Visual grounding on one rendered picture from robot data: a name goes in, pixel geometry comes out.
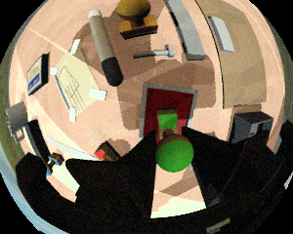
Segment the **red-handled rubber stamp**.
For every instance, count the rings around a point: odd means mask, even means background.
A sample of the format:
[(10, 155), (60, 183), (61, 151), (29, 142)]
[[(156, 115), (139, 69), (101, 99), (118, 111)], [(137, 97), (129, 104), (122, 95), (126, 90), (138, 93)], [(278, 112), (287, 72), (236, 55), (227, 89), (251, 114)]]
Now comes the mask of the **red-handled rubber stamp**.
[(108, 141), (105, 141), (105, 143), (100, 144), (100, 147), (97, 147), (95, 155), (103, 161), (116, 161), (122, 157), (115, 151), (114, 148), (111, 147), (111, 144), (108, 143)]

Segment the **cream and blue stamp pad tin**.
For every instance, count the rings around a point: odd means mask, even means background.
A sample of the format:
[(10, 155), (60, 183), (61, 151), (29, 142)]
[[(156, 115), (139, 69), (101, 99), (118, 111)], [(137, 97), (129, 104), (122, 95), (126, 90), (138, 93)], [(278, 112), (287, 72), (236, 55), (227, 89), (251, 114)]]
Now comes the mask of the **cream and blue stamp pad tin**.
[(26, 88), (28, 89), (29, 97), (37, 93), (37, 90), (40, 90), (42, 86), (49, 82), (48, 59), (49, 55), (42, 54), (26, 73)]

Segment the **red ink pad in grey tray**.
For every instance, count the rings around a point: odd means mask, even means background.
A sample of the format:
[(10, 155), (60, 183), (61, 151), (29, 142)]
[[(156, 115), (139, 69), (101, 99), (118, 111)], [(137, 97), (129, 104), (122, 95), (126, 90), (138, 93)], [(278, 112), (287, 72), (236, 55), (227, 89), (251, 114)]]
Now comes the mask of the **red ink pad in grey tray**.
[(139, 143), (150, 130), (155, 130), (155, 141), (158, 143), (157, 113), (155, 108), (174, 106), (178, 112), (178, 136), (182, 135), (181, 127), (190, 128), (197, 102), (198, 90), (188, 87), (166, 86), (159, 83), (144, 82), (142, 112), (140, 112)]

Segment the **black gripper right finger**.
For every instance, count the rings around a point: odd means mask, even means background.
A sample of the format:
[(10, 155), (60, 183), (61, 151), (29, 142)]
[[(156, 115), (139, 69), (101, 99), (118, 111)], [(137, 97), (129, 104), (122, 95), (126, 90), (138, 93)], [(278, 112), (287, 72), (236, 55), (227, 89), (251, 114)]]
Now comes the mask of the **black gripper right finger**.
[(182, 126), (181, 132), (193, 145), (194, 156), (190, 164), (200, 186), (205, 208), (209, 208), (220, 203), (218, 198), (229, 186), (241, 160), (268, 144), (271, 130), (256, 133), (239, 143), (217, 139), (187, 126)]

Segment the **tan flat board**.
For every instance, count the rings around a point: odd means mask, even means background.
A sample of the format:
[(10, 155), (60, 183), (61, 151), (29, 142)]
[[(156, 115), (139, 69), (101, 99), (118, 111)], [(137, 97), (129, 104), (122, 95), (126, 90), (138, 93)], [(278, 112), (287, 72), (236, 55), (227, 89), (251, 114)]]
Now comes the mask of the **tan flat board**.
[(267, 74), (255, 31), (224, 0), (194, 0), (212, 31), (222, 74), (224, 109), (267, 101)]

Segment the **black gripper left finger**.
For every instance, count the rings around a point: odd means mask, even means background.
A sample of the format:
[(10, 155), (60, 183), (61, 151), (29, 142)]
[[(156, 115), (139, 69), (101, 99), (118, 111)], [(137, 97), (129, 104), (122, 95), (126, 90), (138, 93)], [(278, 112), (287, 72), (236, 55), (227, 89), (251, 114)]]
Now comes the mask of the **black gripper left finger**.
[(146, 137), (126, 155), (116, 161), (96, 161), (67, 159), (65, 167), (73, 179), (91, 187), (105, 190), (126, 191), (134, 200), (143, 218), (150, 218), (153, 207), (153, 192), (157, 163), (154, 148), (155, 130), (150, 130)]

